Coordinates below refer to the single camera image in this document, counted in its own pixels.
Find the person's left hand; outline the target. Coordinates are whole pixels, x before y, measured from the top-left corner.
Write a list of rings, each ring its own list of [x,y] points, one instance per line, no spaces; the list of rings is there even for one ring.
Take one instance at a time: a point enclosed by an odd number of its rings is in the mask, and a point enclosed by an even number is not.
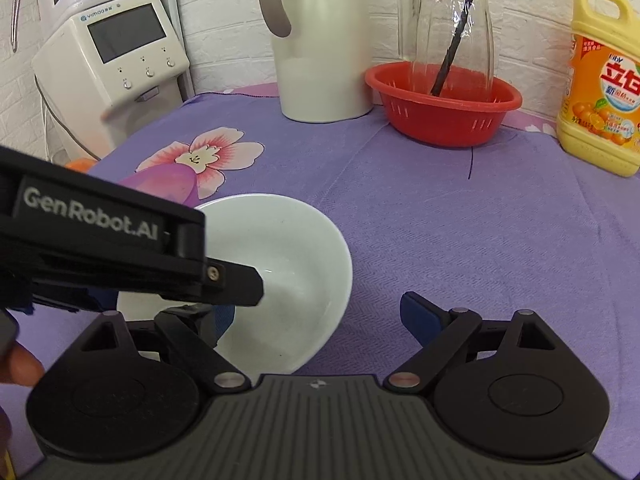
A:
[[[14,342],[6,356],[1,360],[1,383],[33,387],[44,375],[44,367],[19,342]]]

